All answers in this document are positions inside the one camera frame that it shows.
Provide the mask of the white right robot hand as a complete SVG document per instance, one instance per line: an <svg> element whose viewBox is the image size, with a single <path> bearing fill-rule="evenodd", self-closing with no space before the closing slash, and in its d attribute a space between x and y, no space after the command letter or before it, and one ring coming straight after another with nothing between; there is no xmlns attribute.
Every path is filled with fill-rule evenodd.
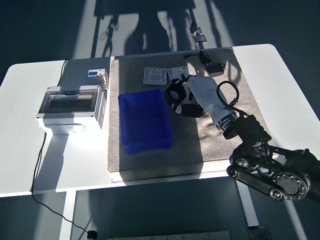
<svg viewBox="0 0 320 240"><path fill-rule="evenodd" d="M176 114L200 118L208 113L219 130L227 130L237 119L235 111L223 104L226 99L211 77L183 74L171 81L163 95L165 102Z"/></svg>

